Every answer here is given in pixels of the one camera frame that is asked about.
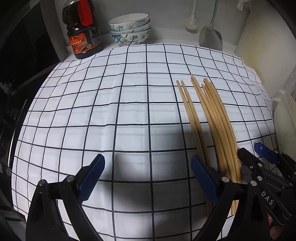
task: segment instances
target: checkered tablecloth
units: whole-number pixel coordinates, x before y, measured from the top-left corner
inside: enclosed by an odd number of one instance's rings
[[[190,74],[213,82],[239,147],[277,149],[270,99],[242,59],[196,46],[139,45],[60,63],[28,111],[15,150],[12,195],[28,214],[36,184],[75,175],[101,153],[105,170],[82,206],[109,240],[192,240],[206,220],[190,168],[194,138],[176,86],[183,80],[218,170],[211,133]],[[277,173],[277,169],[268,165]],[[244,182],[250,180],[243,166]],[[76,237],[62,201],[65,227]],[[222,236],[233,217],[229,216]]]

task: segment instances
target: wall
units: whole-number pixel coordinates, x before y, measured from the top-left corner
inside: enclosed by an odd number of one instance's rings
[[[266,0],[253,1],[235,54],[255,69],[271,97],[287,80],[295,81],[296,40],[282,17]]]
[[[66,25],[62,22],[62,9],[66,0],[54,0],[57,15],[67,43]],[[151,28],[185,29],[182,20],[192,12],[193,0],[92,0],[95,16],[99,22],[101,34],[109,33],[108,21],[124,14],[146,12],[150,14]],[[237,45],[248,13],[236,7],[236,0],[220,0],[215,26],[221,32],[224,41]],[[195,15],[197,32],[211,22],[215,0],[197,0]]]

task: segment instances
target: metal spatula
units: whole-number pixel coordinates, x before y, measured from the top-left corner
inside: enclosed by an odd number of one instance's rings
[[[214,20],[217,12],[217,7],[218,0],[216,0],[215,2],[215,8],[211,23],[209,25],[204,26],[200,31],[200,46],[222,51],[222,36],[220,32],[214,27]]]

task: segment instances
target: spatula head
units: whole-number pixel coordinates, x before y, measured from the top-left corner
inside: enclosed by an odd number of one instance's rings
[[[204,26],[200,31],[200,46],[222,51],[223,43],[220,32],[215,27]]]

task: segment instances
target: ceramic bowl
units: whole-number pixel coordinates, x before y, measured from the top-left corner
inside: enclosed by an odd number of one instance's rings
[[[115,43],[120,46],[128,46],[143,43],[149,36],[150,29],[147,29],[138,33],[130,34],[111,34],[111,37]]]
[[[116,32],[116,31],[110,31],[111,34],[130,34],[130,33],[138,33],[138,32],[142,32],[145,31],[147,29],[150,28],[150,20],[148,23],[146,23],[145,25],[138,27],[138,28],[134,28],[134,29],[129,29],[129,30],[125,30],[125,31],[120,31],[120,32]]]
[[[109,21],[111,31],[125,31],[141,27],[150,20],[147,13],[131,13]]]

